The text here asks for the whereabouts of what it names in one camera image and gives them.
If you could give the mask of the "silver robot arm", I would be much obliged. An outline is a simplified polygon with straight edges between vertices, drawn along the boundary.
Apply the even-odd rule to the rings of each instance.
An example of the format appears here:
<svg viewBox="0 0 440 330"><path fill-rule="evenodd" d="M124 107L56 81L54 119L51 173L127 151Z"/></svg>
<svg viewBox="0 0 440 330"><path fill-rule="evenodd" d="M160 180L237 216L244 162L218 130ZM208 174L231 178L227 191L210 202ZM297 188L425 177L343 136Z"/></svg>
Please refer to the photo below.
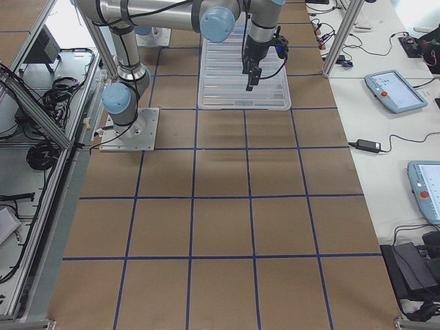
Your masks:
<svg viewBox="0 0 440 330"><path fill-rule="evenodd" d="M138 41L153 43L167 29L199 33L213 43L225 41L242 13L251 19L242 43L247 91L263 79L259 63L274 47L286 60L287 39L278 19L284 1L76 1L80 13L96 27L107 27L116 51L118 80L102 94L118 138L128 140L146 126L138 102L149 86L150 73L138 52Z"/></svg>

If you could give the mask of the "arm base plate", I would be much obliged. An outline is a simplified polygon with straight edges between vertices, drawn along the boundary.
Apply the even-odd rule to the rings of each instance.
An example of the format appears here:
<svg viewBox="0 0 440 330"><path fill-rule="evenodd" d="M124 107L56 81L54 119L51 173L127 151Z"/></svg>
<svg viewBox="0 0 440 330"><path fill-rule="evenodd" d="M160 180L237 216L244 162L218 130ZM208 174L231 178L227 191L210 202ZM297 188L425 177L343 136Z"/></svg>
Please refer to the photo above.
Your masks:
<svg viewBox="0 0 440 330"><path fill-rule="evenodd" d="M102 152L154 151L159 122L159 108L139 108L137 121L124 131L121 126L104 131L99 150Z"/></svg>

